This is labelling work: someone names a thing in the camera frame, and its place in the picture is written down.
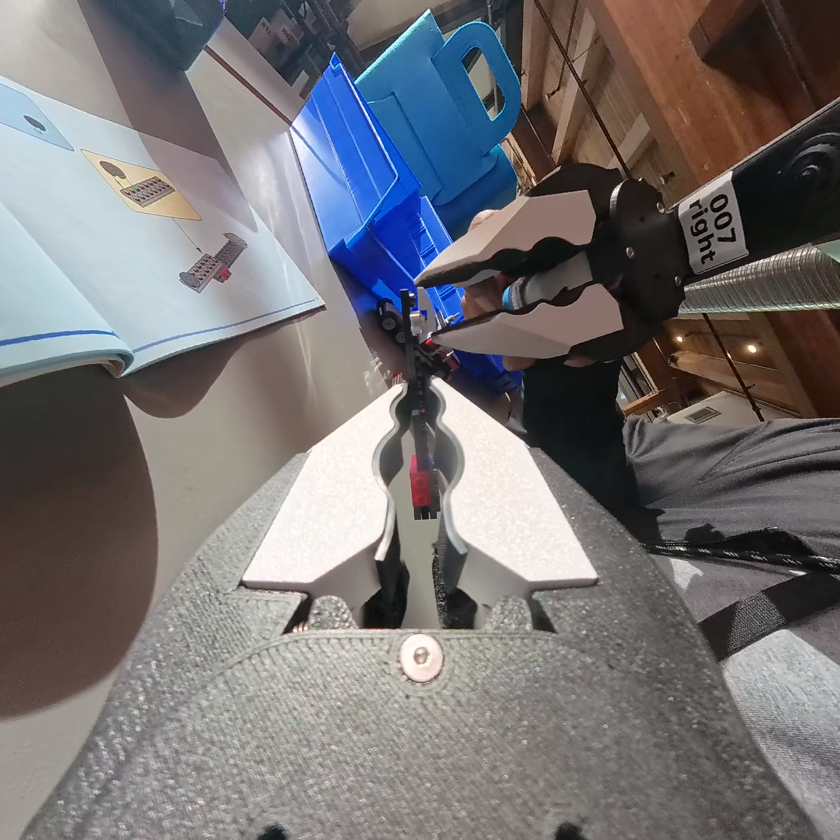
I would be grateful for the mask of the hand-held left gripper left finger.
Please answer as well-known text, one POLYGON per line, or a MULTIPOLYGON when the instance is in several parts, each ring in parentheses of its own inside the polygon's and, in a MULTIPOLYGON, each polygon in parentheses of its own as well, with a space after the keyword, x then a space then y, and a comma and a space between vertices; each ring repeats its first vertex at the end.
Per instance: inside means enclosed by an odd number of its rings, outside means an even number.
POLYGON ((334 595, 352 613, 382 588, 402 466, 397 416, 407 384, 392 386, 307 452, 241 578, 252 590, 334 595))

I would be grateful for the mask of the person's right hand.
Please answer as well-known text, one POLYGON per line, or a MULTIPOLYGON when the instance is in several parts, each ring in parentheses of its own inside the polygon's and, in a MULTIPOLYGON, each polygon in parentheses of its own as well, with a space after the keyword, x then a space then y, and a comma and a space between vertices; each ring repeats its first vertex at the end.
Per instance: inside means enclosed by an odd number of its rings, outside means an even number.
MULTIPOLYGON (((485 314, 501 309, 504 293, 516 279, 516 277, 497 273, 488 279, 466 287, 461 303, 465 320, 478 319, 485 314)), ((539 370, 548 363, 546 360, 502 354, 497 350, 491 351, 490 354, 498 356, 507 371, 539 370)))

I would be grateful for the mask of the person's right forearm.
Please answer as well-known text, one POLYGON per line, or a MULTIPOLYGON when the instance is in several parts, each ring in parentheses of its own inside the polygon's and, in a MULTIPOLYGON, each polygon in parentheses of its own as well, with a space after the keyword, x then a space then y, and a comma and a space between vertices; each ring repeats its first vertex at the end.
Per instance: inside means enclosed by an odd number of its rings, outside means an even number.
POLYGON ((521 407, 530 444, 618 519, 635 499, 616 401, 620 372, 619 361, 538 360, 524 372, 521 407))

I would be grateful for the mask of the blue plastic bin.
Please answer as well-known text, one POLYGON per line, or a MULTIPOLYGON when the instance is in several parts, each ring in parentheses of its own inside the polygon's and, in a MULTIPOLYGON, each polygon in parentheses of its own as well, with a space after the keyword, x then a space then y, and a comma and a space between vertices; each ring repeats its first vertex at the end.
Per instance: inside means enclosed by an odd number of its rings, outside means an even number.
MULTIPOLYGON (((414 194, 369 227, 360 227, 351 215, 341 213, 337 220, 322 226, 322 237, 330 258, 366 289, 377 322, 377 301, 389 299, 402 312, 401 290, 408 289, 452 243, 430 202, 414 194)), ((519 392, 522 373, 507 371, 498 356, 454 353, 458 371, 474 382, 495 394, 519 392)))
POLYGON ((321 235, 340 214, 369 227, 410 195, 425 197, 338 55, 290 128, 321 235))

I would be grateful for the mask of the grey desk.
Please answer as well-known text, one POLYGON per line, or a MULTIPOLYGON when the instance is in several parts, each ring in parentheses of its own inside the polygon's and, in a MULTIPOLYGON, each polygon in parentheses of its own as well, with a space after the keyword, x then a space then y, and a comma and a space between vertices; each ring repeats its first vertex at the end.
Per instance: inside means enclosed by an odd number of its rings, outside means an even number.
POLYGON ((179 75, 98 2, 2 2, 4 77, 213 157, 325 303, 123 380, 2 388, 2 838, 74 760, 183 564, 399 361, 326 257, 287 136, 302 102, 264 65, 228 23, 179 75))

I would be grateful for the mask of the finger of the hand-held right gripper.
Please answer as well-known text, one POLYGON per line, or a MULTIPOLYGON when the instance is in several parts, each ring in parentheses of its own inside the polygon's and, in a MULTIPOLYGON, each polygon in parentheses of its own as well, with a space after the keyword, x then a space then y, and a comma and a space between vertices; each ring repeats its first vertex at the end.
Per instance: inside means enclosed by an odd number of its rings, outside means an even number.
POLYGON ((584 287, 565 306, 541 301, 451 325, 434 341, 452 350, 535 360, 566 355, 574 346, 623 330, 618 301, 604 287, 584 287))
POLYGON ((586 191, 520 196, 494 211, 439 254, 415 279, 418 288, 469 287, 515 270, 543 242, 588 245, 595 209, 586 191))

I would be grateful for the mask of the light blue foam case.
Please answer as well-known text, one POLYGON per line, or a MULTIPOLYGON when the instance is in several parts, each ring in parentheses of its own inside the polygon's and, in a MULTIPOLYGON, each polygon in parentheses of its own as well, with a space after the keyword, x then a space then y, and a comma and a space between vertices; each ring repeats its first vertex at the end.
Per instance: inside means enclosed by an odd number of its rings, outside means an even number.
POLYGON ((445 37, 428 9, 355 84, 430 202, 482 209, 514 199, 518 178, 501 141, 518 120, 522 95, 491 26, 472 20, 445 37), (466 67, 474 50, 500 90, 496 115, 466 67))

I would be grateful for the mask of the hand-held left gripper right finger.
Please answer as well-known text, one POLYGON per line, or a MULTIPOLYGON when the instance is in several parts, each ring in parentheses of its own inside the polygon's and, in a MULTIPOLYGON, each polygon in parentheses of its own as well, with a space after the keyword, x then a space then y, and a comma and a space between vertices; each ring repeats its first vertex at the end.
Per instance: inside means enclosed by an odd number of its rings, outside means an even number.
POLYGON ((443 479, 444 597, 488 613, 501 598, 593 586, 598 575, 530 448, 444 381, 435 401, 434 464, 443 479))

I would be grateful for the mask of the black toy brick beam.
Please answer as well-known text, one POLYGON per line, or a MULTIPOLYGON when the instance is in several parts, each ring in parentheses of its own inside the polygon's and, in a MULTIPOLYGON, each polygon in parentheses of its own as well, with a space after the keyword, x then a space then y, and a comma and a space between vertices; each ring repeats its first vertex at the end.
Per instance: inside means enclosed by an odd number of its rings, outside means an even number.
POLYGON ((427 421, 427 375, 421 354, 424 320, 417 296, 408 289, 400 292, 404 347, 406 352, 407 396, 410 406, 414 455, 409 467, 409 484, 416 520, 435 520, 439 512, 437 471, 429 450, 427 421))

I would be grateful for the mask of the light blue instruction booklet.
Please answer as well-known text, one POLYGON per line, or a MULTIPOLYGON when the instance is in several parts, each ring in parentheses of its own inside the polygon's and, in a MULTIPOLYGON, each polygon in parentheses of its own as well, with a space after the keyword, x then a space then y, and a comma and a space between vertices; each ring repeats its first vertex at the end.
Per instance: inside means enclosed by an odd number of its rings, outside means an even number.
POLYGON ((120 378, 324 303, 211 157, 2 79, 1 375, 120 378))

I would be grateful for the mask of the silver ventilation duct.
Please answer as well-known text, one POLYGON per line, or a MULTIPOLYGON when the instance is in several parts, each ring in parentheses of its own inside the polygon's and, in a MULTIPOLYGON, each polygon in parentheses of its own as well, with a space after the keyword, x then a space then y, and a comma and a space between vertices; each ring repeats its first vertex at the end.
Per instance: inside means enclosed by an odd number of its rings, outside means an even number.
POLYGON ((805 245, 688 285, 680 315, 839 310, 839 242, 805 245))

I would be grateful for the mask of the toy brick truck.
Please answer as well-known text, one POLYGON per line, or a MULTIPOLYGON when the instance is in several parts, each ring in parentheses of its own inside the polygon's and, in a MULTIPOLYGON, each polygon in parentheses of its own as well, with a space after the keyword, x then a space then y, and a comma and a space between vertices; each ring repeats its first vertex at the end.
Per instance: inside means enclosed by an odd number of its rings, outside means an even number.
MULTIPOLYGON (((379 299, 376 313, 385 335, 404 349, 406 332, 403 317, 394 302, 386 298, 379 299)), ((436 345, 431 339, 422 340, 416 337, 416 341, 415 362, 419 372, 448 380, 459 370, 459 363, 452 350, 436 345)))

